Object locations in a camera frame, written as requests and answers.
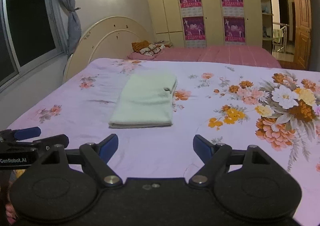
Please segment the pillow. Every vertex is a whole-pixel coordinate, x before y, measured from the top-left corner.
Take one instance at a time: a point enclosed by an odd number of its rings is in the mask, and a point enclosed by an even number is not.
[[[155,45],[152,43],[149,43],[148,41],[143,41],[139,43],[132,43],[132,48],[135,52],[146,55],[146,56],[153,56],[154,54],[157,54],[161,51],[161,49],[164,49],[165,46],[161,45]]]

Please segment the metal railing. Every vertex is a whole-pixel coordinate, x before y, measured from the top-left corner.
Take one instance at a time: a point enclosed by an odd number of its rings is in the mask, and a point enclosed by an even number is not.
[[[275,25],[280,26],[280,30],[275,32],[273,31],[273,52],[287,52],[287,43],[288,43],[288,24],[282,24],[278,22],[273,22]]]

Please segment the window frame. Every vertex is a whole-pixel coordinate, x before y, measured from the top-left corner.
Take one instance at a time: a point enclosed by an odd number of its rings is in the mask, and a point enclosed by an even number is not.
[[[9,20],[7,16],[7,7],[6,7],[6,0],[2,0],[2,4],[0,5],[1,17],[4,20],[4,33],[7,45],[9,45],[8,51],[10,57],[13,59],[14,68],[17,72],[14,72],[12,75],[6,77],[4,80],[0,81],[3,82],[8,80],[4,84],[0,86],[0,92],[5,90],[8,86],[12,83],[32,71],[33,69],[39,67],[40,65],[44,64],[45,62],[49,61],[50,59],[66,52],[67,50],[67,35],[65,33],[65,29],[62,22],[62,17],[60,14],[60,4],[58,0],[44,0],[45,6],[47,10],[49,25],[52,33],[52,37],[54,40],[54,44],[56,48],[51,50],[42,56],[35,58],[34,60],[30,61],[29,63],[20,66],[19,60],[15,53],[13,40],[11,37]]]

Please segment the curtain tieback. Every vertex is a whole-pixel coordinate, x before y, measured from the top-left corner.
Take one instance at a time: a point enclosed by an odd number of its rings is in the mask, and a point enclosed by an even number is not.
[[[81,9],[81,8],[75,8],[75,9],[73,9],[73,10],[70,10],[69,13],[71,13],[71,12],[76,12],[76,11],[79,10],[79,9]]]

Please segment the pink mattress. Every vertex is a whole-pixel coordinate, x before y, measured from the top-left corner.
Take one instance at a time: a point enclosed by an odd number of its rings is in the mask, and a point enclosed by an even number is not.
[[[281,68],[276,58],[274,58],[265,49],[246,45],[210,46],[207,48],[166,48],[155,57],[132,53],[129,55],[129,59],[177,62],[213,62]]]

